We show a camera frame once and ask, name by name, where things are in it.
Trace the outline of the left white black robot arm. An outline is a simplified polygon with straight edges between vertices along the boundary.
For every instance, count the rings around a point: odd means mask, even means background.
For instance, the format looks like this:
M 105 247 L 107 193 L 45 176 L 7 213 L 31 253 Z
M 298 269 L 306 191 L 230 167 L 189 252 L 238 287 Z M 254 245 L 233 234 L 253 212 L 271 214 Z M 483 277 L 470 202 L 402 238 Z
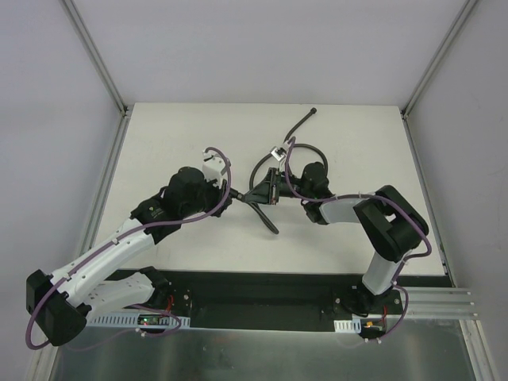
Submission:
M 27 347 L 65 345 L 96 317 L 125 307 L 170 315 L 174 300 L 170 282 L 153 266 L 123 280 L 108 278 L 183 225 L 220 216 L 229 204 L 231 180 L 224 161 L 218 167 L 182 167 L 167 186 L 132 210 L 107 240 L 50 274 L 32 273 L 26 280 Z

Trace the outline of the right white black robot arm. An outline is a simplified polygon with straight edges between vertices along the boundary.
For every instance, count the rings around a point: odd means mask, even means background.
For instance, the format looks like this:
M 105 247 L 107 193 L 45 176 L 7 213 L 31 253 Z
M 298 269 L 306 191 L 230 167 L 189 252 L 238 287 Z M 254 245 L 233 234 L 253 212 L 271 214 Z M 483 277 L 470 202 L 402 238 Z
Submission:
M 401 271 L 405 256 L 429 234 L 425 219 L 391 185 L 372 194 L 337 197 L 329 190 L 324 164 L 307 164 L 302 175 L 287 175 L 271 167 L 264 179 L 243 196 L 255 205 L 275 205 L 281 198 L 297 198 L 315 224 L 359 223 L 375 252 L 355 289 L 341 298 L 353 314 L 372 314 L 382 308 Z

